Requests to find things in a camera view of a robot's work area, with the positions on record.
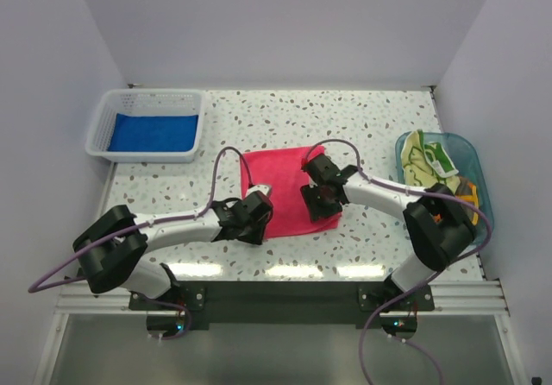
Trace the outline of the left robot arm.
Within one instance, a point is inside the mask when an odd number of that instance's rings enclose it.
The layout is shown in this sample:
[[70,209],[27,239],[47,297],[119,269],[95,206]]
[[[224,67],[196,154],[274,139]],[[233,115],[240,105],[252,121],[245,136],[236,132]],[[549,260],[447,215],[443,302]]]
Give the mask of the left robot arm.
[[109,209],[74,242],[73,250],[90,290],[117,287],[148,297],[159,309],[179,299],[176,279],[166,264],[144,255],[183,243],[263,242],[273,215],[270,186],[252,186],[244,199],[214,201],[204,213],[134,214],[126,205]]

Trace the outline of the pink towel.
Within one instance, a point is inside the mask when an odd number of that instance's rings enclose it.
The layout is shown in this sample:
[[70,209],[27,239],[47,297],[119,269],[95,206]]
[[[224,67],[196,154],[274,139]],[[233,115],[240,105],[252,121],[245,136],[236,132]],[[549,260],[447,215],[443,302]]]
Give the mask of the pink towel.
[[267,225],[265,238],[295,237],[335,229],[340,220],[331,218],[311,221],[300,189],[310,183],[303,172],[303,157],[307,147],[281,148],[245,153],[241,164],[241,192],[250,183],[269,185],[273,217]]

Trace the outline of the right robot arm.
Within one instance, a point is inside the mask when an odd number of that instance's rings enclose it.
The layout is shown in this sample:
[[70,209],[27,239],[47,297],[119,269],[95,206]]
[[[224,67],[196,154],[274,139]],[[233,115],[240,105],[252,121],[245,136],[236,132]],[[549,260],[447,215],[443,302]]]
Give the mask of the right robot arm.
[[477,236],[461,200],[443,184],[410,195],[405,185],[369,179],[353,165],[340,169],[324,154],[304,160],[302,170],[310,178],[300,192],[311,221],[332,218],[345,205],[372,207],[404,221],[413,253],[371,295],[378,305],[406,308],[415,299],[414,287],[445,270]]

